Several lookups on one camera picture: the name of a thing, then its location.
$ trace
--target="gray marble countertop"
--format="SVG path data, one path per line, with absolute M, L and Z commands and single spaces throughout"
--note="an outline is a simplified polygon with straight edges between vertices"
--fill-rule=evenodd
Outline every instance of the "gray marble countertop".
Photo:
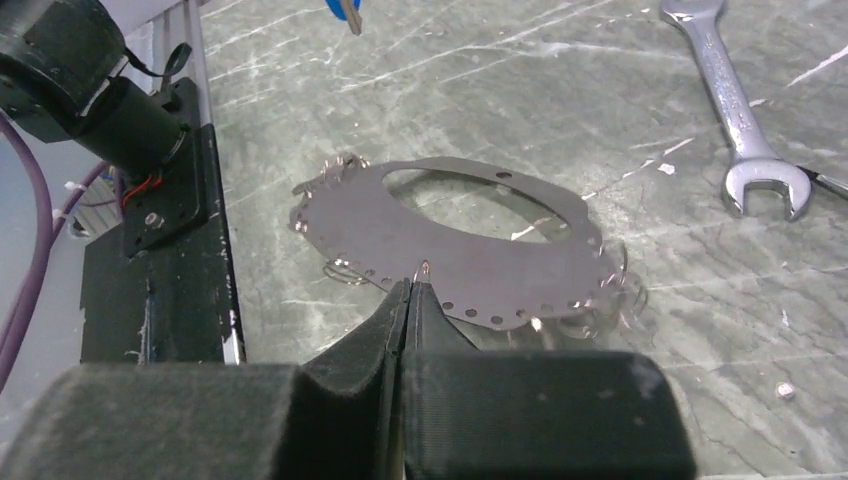
M 382 298 L 322 275 L 287 228 L 294 185 L 342 150 L 467 157 L 583 195 L 651 296 L 637 327 L 588 344 L 556 326 L 464 327 L 482 348 L 643 352 L 673 384 L 705 478 L 848 478 L 848 203 L 817 192 L 787 224 L 774 194 L 755 192 L 747 218 L 728 215 L 726 142 L 658 5 L 367 0 L 358 38 L 321 0 L 205 6 L 249 359 L 306 361 Z M 731 0 L 720 30 L 772 146 L 848 178 L 845 25 L 844 0 Z M 511 238 L 544 215 L 514 213 L 491 186 L 413 183 L 407 205 L 474 233 Z

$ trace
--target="wrench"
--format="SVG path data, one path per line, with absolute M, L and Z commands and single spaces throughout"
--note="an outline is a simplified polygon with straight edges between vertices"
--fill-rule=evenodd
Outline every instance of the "wrench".
M 725 206 L 742 216 L 748 188 L 770 189 L 783 195 L 786 220 L 791 222 L 806 212 L 812 185 L 800 168 L 784 161 L 769 146 L 754 118 L 718 33 L 724 4 L 725 0 L 662 0 L 660 11 L 663 21 L 688 37 L 733 149 L 733 160 L 722 185 Z

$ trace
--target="gray metal plate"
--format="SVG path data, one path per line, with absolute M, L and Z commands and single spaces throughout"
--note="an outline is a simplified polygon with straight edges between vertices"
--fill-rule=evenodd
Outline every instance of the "gray metal plate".
M 399 170 L 432 170 L 498 183 L 545 205 L 571 230 L 556 243 L 513 242 L 474 235 L 407 209 L 383 185 Z M 290 228 L 383 290 L 430 265 L 430 282 L 445 312 L 494 330 L 532 317 L 572 317 L 615 287 L 615 262 L 602 254 L 601 232 L 578 195 L 518 172 L 471 160 L 433 157 L 366 167 L 339 161 L 294 189 L 303 194 Z

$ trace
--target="blue tool handle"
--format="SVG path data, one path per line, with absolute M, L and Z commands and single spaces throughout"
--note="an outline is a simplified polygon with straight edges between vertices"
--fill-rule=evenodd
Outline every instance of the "blue tool handle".
M 339 20 L 347 21 L 347 18 L 344 14 L 344 9 L 342 8 L 342 2 L 340 0 L 326 0 L 327 6 L 330 7 L 330 11 L 333 12 L 333 15 L 336 16 Z M 362 3 L 362 0 L 353 0 L 353 8 L 356 11 L 359 11 L 359 4 Z

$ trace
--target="bolt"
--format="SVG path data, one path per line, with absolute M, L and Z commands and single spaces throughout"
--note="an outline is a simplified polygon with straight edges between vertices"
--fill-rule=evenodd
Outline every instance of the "bolt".
M 162 224 L 165 223 L 165 219 L 156 214 L 156 212 L 150 212 L 144 217 L 144 224 L 151 228 L 162 228 Z
M 775 388 L 775 393 L 778 398 L 782 398 L 784 400 L 791 400 L 792 397 L 795 396 L 795 387 L 786 382 L 780 382 L 777 384 L 777 388 Z

